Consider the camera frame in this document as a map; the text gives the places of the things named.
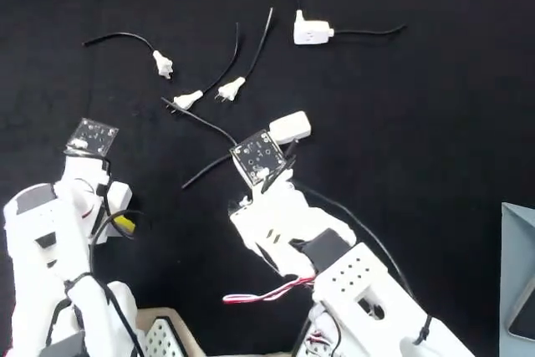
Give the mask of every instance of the white cable connector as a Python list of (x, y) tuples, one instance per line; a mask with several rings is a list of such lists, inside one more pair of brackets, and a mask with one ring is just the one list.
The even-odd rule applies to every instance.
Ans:
[(222, 98), (223, 101), (230, 100), (231, 102), (236, 98), (237, 91), (245, 84), (245, 78), (238, 77), (231, 83), (225, 84), (217, 89), (216, 98)]
[(180, 95), (173, 98), (173, 103), (183, 110), (188, 110), (191, 106), (202, 98), (204, 94), (198, 90), (192, 94)]
[(327, 21), (305, 20), (303, 10), (295, 13), (293, 42), (296, 45), (318, 45), (327, 43), (334, 36), (334, 30)]
[(158, 68), (158, 74), (167, 79), (171, 79), (171, 73), (173, 72), (173, 62), (165, 57), (160, 51), (155, 50), (152, 53), (152, 57), (156, 61), (156, 67)]
[(302, 110), (291, 115), (281, 117), (269, 124), (269, 135), (279, 145), (284, 145), (293, 140), (301, 140), (308, 137), (312, 127), (307, 114)]

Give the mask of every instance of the black table surface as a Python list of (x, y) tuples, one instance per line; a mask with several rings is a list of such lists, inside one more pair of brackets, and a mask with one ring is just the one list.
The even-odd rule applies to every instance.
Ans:
[[(313, 134), (298, 148), (295, 176), (367, 222), (421, 305), (476, 355), (497, 355), (501, 202), (535, 204), (535, 0), (302, 2), (309, 18), (335, 29), (407, 29), (390, 41), (297, 47), (293, 0), (0, 0), (0, 203), (60, 177), (63, 145), (81, 117), (119, 127), (113, 176), (131, 185), (154, 226), (136, 241), (100, 246), (97, 275), (128, 283), (140, 308), (176, 309), (208, 354), (290, 349), (309, 292), (222, 304), (226, 293), (263, 292), (284, 279), (227, 218), (228, 202), (246, 192), (234, 167), (181, 191), (228, 145), (160, 102), (215, 78), (235, 22), (245, 42), (227, 79), (243, 74), (273, 6), (274, 29), (237, 102), (207, 96), (194, 111), (244, 139), (305, 110)], [(118, 30), (172, 58), (172, 82), (136, 41), (81, 46)], [(1, 256), (5, 349), (14, 294), (4, 234)]]

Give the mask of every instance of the white 3d-printed part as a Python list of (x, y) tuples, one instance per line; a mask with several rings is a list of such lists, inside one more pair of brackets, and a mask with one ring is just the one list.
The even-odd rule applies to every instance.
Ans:
[(186, 357), (167, 319), (156, 319), (147, 333), (145, 357)]

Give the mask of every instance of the red and white wire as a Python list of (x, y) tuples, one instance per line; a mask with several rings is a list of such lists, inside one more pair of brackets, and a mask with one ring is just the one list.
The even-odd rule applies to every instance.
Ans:
[(257, 301), (273, 301), (281, 298), (284, 294), (292, 290), (292, 288), (299, 286), (300, 284), (310, 283), (315, 279), (311, 278), (297, 278), (291, 282), (272, 290), (271, 292), (256, 295), (256, 294), (228, 294), (223, 297), (223, 303), (225, 304), (238, 304), (238, 303), (256, 303)]

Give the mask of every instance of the black circuit board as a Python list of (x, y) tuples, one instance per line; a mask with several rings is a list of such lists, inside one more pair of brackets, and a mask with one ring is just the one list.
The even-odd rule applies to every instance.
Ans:
[(266, 130), (247, 138), (230, 152), (253, 186), (284, 163), (283, 153)]
[(67, 142), (67, 150), (106, 156), (119, 129), (98, 121), (82, 119)]

